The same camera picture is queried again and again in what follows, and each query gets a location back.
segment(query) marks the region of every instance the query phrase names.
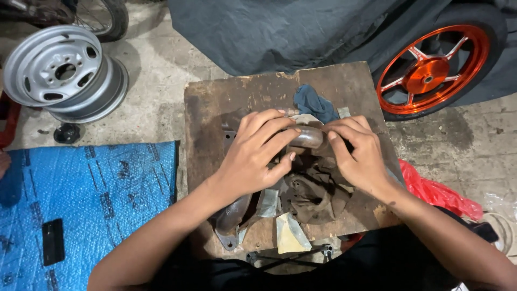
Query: concrete floor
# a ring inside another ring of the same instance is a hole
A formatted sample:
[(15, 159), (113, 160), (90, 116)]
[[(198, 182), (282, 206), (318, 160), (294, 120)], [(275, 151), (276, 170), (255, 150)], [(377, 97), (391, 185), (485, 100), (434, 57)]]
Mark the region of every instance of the concrete floor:
[[(126, 37), (103, 45), (130, 74), (130, 90), (108, 117), (85, 125), (75, 146), (184, 139), (183, 90), (191, 81), (228, 75), (172, 29), (165, 2), (127, 4)], [(20, 35), (35, 31), (24, 24), (2, 23), (4, 59)], [(389, 123), (400, 158), (419, 173), (517, 222), (517, 94), (497, 100), (447, 108), (428, 117)], [(23, 108), (18, 134), (9, 149), (56, 146), (59, 122), (47, 112)], [(178, 188), (187, 192), (185, 155), (180, 149)]]

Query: tire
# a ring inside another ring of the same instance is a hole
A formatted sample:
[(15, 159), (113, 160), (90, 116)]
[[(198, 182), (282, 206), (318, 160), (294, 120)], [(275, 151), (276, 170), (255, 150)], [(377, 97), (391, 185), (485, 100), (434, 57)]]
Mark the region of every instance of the tire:
[(112, 42), (123, 38), (129, 26), (129, 15), (124, 0), (102, 0), (102, 2), (111, 14), (112, 25), (109, 31), (95, 35), (100, 42)]
[[(482, 29), (488, 36), (490, 44), (489, 51), (481, 68), (477, 71), (477, 73), (472, 74), (474, 76), (468, 81), (468, 83), (464, 85), (464, 87), (431, 108), (426, 108), (421, 111), (408, 114), (397, 114), (394, 112), (386, 111), (381, 104), (381, 108), (383, 108), (384, 119), (386, 121), (411, 120), (437, 112), (442, 108), (451, 105), (467, 92), (469, 92), (490, 72), (503, 52), (508, 35), (506, 21), (503, 14), (497, 8), (489, 4), (453, 4), (446, 7), (440, 13), (435, 23), (430, 28), (423, 31), (420, 35), (415, 35), (415, 37), (411, 38), (411, 41), (400, 48), (396, 54), (392, 55), (385, 64), (383, 64), (372, 74), (376, 88), (380, 86), (379, 80), (382, 77), (385, 69), (392, 63), (392, 60), (398, 56), (400, 52), (405, 50), (405, 48), (410, 46), (414, 41), (431, 32), (436, 31), (439, 28), (463, 24), (476, 26)], [(378, 95), (380, 101), (382, 96), (379, 91)]]

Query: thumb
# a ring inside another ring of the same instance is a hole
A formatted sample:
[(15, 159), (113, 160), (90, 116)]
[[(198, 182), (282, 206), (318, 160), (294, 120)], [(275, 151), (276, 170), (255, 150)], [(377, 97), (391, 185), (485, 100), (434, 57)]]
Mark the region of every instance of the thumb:
[(348, 152), (345, 141), (336, 132), (329, 131), (327, 137), (330, 141), (330, 145), (334, 150), (336, 161), (338, 165), (346, 165), (355, 162), (354, 158)]
[(295, 156), (295, 152), (287, 153), (285, 156), (282, 157), (278, 165), (274, 166), (273, 169), (267, 171), (267, 175), (264, 182), (268, 185), (268, 187), (275, 185), (278, 182), (278, 180), (280, 180), (280, 178), (289, 173), (289, 171), (291, 170), (291, 162), (294, 160)]

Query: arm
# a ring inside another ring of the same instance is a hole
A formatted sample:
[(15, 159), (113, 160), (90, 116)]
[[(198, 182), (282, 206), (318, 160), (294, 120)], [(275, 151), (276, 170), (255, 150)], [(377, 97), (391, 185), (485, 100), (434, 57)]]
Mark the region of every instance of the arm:
[[(344, 178), (385, 203), (431, 251), (436, 259), (470, 290), (514, 290), (517, 268), (499, 250), (475, 233), (415, 197), (391, 178), (384, 167), (378, 137), (364, 117), (328, 123), (323, 130), (336, 154)], [(350, 141), (350, 154), (342, 138)]]
[(93, 269), (88, 290), (144, 289), (170, 253), (203, 221), (248, 193), (273, 186), (291, 170), (294, 153), (273, 169), (269, 161), (299, 135), (283, 110), (244, 117), (219, 170), (187, 197), (137, 229)]

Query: fingernail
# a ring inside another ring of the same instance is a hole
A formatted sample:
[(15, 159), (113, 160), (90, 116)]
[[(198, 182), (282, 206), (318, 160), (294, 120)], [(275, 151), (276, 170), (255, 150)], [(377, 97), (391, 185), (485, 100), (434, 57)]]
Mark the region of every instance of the fingernail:
[(338, 135), (335, 132), (329, 132), (328, 133), (328, 139), (335, 139)]

